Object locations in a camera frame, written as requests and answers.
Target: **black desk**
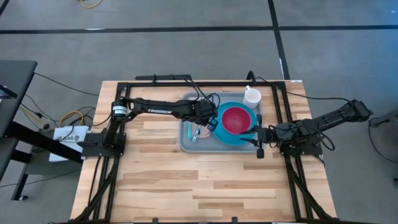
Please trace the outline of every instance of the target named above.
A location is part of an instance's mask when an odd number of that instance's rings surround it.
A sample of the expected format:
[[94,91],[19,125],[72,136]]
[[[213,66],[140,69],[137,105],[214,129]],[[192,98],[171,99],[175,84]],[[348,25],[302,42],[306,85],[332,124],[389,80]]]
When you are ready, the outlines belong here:
[[37,161],[32,154],[16,150],[18,141],[24,141],[49,152],[62,156],[77,164],[82,164],[81,153],[41,135],[15,121],[13,121],[18,107],[30,85],[37,66],[35,61],[0,60],[0,84],[17,94],[16,99],[2,100],[0,103],[0,180],[2,179],[9,161],[16,160],[25,163],[24,170],[12,196],[12,200],[19,200],[27,179],[27,165]]

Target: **wooden table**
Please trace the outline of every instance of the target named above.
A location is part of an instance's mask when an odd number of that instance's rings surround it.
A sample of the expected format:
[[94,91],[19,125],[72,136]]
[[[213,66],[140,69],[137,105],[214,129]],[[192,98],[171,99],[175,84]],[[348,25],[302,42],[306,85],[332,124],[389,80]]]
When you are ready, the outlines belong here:
[[[108,117],[116,85],[116,81],[103,82],[94,123]],[[288,91],[305,94],[301,82],[286,81],[286,85]],[[277,124],[271,88],[256,88],[262,93],[263,123]],[[201,89],[242,92],[244,88]],[[190,87],[134,87],[130,97],[177,101],[192,91]],[[311,118],[306,98],[289,95],[289,102],[293,119]],[[231,217],[252,222],[295,220],[284,158],[278,149],[267,146],[265,159],[256,159],[255,154],[188,154],[178,145],[179,122],[172,116],[141,114],[126,124],[127,144],[118,171],[112,222],[151,222],[155,217],[160,222],[230,222]],[[335,217],[323,164],[313,156],[302,156],[302,160],[309,191]],[[84,161],[71,218],[87,205],[96,161]],[[297,192],[304,217],[303,198]]]

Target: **white mug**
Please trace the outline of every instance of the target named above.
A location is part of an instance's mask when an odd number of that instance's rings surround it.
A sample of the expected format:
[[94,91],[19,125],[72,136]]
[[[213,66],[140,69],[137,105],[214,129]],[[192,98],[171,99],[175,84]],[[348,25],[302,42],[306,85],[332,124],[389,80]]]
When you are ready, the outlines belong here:
[[248,106],[250,109],[253,109],[259,104],[261,100],[261,93],[258,90],[250,88],[250,86],[246,86],[246,90],[244,92],[243,104]]

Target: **yellow cable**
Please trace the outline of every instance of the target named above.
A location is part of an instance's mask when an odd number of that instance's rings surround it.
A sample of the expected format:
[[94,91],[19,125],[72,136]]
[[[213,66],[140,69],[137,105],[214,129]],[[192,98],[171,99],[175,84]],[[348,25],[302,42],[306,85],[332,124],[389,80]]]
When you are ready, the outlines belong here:
[[95,3],[95,4],[92,5],[92,6],[86,6],[86,5],[83,3],[83,0],[80,0],[81,5],[82,5],[83,7],[85,7],[86,9],[92,9],[92,8],[96,7],[97,5],[99,5],[101,2],[102,2],[102,0],[99,0],[97,3]]
[[37,118],[36,115],[32,114],[31,112],[25,110],[24,108],[18,108],[19,110],[27,113],[31,118],[35,119],[37,122],[39,122],[40,124],[42,124],[43,126],[45,125],[43,121],[41,121],[39,118]]
[[80,111],[71,111],[71,112],[68,112],[67,114],[63,115],[63,117],[60,119],[60,122],[59,122],[59,124],[58,124],[58,125],[60,126],[60,128],[62,127],[62,121],[63,121],[68,115],[70,115],[70,114],[75,114],[75,113],[78,113],[78,114],[80,115],[81,119],[80,119],[80,124],[79,124],[79,125],[82,125],[82,124],[83,124],[83,120],[84,120],[83,114],[82,114]]

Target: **teal bowl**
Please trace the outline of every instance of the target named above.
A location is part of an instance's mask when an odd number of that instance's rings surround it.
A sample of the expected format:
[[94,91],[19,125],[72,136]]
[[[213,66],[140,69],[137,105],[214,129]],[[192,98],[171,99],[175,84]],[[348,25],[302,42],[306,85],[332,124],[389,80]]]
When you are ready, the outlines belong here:
[[220,107],[218,108],[218,116],[216,118],[216,120],[218,121],[218,125],[217,125],[216,129],[213,131],[213,135],[219,141],[221,141],[222,143],[227,144],[229,146],[242,146],[248,142],[240,140],[240,138],[252,139],[254,137],[254,134],[231,134],[227,130],[225,130],[225,128],[221,122],[221,118],[223,117],[223,113],[228,108],[231,108],[231,107],[239,107],[249,113],[250,119],[251,119],[250,128],[252,128],[254,125],[257,124],[256,115],[250,108],[248,108],[244,104],[237,103],[237,102],[224,103],[224,104],[220,105]]

